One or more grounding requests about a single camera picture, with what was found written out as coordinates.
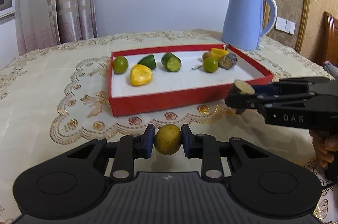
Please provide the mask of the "person right hand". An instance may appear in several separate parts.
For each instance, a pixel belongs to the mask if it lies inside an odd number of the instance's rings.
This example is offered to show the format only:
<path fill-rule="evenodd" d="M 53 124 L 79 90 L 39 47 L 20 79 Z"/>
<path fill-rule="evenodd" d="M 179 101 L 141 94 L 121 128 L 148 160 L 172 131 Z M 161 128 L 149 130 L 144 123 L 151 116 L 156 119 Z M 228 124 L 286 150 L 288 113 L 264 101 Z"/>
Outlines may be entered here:
<path fill-rule="evenodd" d="M 312 137 L 317 162 L 325 168 L 335 158 L 333 153 L 337 152 L 337 135 L 326 136 L 326 132 L 314 130 L 310 130 L 309 134 Z"/>

